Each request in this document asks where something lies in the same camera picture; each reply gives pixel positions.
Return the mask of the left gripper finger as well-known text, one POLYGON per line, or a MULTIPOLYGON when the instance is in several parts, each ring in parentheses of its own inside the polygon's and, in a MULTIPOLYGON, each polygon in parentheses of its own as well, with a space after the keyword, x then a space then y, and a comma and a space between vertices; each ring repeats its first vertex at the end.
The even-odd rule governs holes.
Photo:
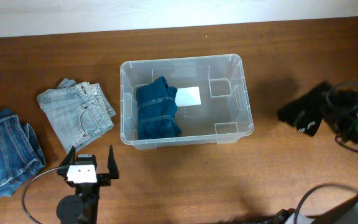
POLYGON ((116 160, 114 158, 114 151, 112 145, 110 145, 109 147, 108 169, 109 169, 110 179, 119 179, 119 169, 117 167, 116 160))
POLYGON ((75 162, 75 154, 76 154, 76 149, 74 146, 72 146, 67 156, 60 163, 59 168, 65 169, 68 168, 70 165, 73 165, 75 162))

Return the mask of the black garment taped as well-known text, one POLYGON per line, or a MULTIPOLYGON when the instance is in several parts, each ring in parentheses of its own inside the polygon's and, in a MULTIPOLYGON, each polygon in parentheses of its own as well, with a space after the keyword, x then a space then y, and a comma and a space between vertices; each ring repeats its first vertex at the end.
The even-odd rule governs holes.
POLYGON ((332 88, 328 82, 321 82, 277 111, 278 120, 294 127, 299 133, 313 137, 323 120, 327 108, 326 94, 332 88))

